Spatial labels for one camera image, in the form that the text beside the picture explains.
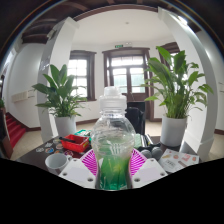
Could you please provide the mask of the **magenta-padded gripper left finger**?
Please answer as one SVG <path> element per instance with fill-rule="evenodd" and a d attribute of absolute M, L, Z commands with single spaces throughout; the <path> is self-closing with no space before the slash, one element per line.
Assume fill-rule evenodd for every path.
<path fill-rule="evenodd" d="M 93 150 L 80 159 L 73 158 L 60 173 L 60 177 L 84 188 L 94 189 L 98 175 L 98 164 Z"/>

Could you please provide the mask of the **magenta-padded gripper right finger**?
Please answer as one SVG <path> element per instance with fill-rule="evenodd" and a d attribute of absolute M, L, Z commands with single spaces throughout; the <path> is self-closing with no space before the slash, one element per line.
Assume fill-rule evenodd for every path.
<path fill-rule="evenodd" d="M 167 176 L 166 171 L 154 158 L 147 159 L 134 149 L 129 161 L 129 175 L 132 188 L 140 188 Z"/>

